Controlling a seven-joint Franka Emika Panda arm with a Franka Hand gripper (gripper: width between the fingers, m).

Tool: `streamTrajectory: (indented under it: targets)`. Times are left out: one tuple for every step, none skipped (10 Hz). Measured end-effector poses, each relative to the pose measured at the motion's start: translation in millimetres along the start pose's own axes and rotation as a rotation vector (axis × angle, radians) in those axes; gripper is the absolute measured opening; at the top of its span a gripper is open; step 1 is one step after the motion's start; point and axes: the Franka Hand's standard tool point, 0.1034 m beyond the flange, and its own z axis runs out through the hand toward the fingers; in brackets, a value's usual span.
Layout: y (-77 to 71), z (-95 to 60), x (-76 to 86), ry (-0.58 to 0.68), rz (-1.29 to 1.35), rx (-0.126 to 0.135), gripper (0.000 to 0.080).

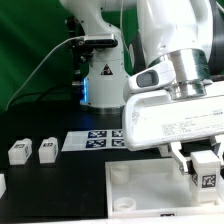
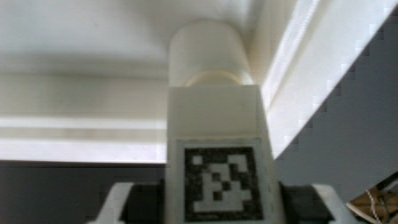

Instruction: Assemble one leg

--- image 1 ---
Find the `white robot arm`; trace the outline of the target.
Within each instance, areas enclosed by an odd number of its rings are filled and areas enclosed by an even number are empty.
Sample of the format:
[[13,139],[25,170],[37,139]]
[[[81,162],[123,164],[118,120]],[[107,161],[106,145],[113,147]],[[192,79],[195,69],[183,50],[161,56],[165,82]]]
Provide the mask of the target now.
[[[83,108],[122,113],[129,150],[157,147],[184,174],[196,167],[180,152],[185,142],[208,139],[216,155],[223,155],[224,81],[213,81],[209,68],[215,36],[212,0],[59,1],[84,31],[73,43],[90,60]],[[125,5],[137,10],[134,75],[124,68],[121,29],[102,17]]]

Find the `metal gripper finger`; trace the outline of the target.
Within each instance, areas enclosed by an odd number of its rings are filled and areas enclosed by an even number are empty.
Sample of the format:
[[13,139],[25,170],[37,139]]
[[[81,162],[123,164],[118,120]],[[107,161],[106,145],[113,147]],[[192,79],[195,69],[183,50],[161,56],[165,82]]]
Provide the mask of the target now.
[[182,155],[182,145],[180,142],[171,142],[171,156],[178,163],[182,175],[189,174],[189,161]]
[[224,135],[216,135],[211,139],[211,145],[214,147],[214,153],[219,158],[220,162],[224,164]]

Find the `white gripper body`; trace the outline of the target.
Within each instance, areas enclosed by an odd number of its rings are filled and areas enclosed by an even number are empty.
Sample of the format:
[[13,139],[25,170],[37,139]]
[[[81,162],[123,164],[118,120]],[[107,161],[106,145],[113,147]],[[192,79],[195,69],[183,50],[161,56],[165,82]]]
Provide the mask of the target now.
[[122,128],[131,151],[224,134],[224,88],[208,87],[206,96],[180,101],[165,90],[136,94],[125,105]]

